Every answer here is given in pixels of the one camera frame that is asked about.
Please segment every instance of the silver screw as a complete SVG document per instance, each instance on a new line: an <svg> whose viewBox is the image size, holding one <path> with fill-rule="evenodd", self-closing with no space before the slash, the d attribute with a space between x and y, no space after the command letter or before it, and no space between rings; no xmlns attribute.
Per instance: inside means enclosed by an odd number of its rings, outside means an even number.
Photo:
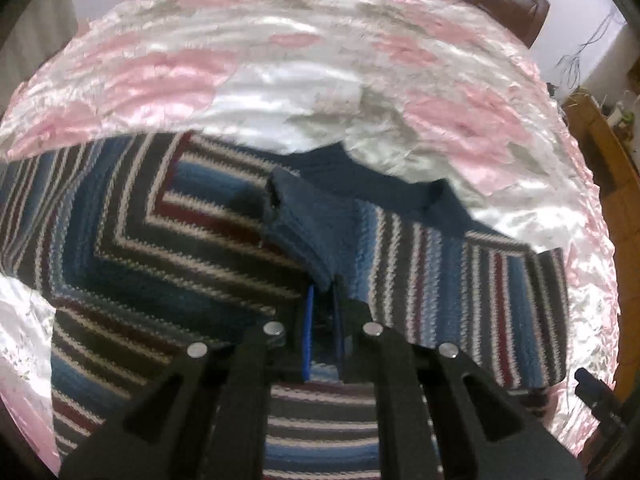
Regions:
<svg viewBox="0 0 640 480"><path fill-rule="evenodd" d="M442 343L438 346L438 352L440 352L440 355L443 357L454 359L460 353L460 349L453 343Z"/></svg>
<svg viewBox="0 0 640 480"><path fill-rule="evenodd" d="M191 343L187 348L187 354L194 359L204 357L207 354L207 345L201 342Z"/></svg>
<svg viewBox="0 0 640 480"><path fill-rule="evenodd" d="M380 323L375 321L369 321L362 326L362 331L370 337L378 337L384 329Z"/></svg>
<svg viewBox="0 0 640 480"><path fill-rule="evenodd" d="M284 325L279 321L270 321L262 327L264 333L271 337L284 334Z"/></svg>

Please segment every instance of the pink and white bedspread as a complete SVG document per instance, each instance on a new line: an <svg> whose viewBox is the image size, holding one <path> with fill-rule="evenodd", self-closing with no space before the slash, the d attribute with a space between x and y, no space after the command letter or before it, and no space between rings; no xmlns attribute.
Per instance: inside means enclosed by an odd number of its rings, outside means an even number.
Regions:
<svg viewBox="0 0 640 480"><path fill-rule="evenodd" d="M0 124L15 160L96 137L199 130L279 153L341 141L410 182L446 177L475 216L564 249L568 369L612 384L613 245L598 188L527 49L459 0L126 0L17 90ZM0 392L59 466L53 309L0 277ZM595 421L556 387L550 431L574 453Z"/></svg>

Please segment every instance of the striped sweater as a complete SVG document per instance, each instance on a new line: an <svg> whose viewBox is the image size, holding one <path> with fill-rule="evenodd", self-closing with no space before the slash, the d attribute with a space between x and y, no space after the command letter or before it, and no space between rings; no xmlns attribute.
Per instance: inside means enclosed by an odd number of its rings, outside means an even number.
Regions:
<svg viewBox="0 0 640 480"><path fill-rule="evenodd" d="M0 265L56 307L52 402L62 456L191 342L237 342L277 305L299 301L308 273L261 236L264 187L277 166L336 196L374 202L388 225L401 214L445 236L490 233L466 215L446 184L382 176L336 147L282 157L199 135L135 135L10 164L0 187ZM433 233L420 232L419 251ZM407 317L402 304L395 309L392 304L388 315L410 339L427 326L421 310ZM467 327L478 331L482 359L494 352L492 323L482 317ZM564 374L564 326L543 325L556 337L559 365L554 361L548 377L521 380L522 386L548 386ZM511 329L517 338L513 319ZM556 355L550 333L541 327L535 337L539 362L546 363ZM323 361L316 358L310 383L272 389L264 474L376 478L372 388L339 384L332 363L316 350Z"/></svg>

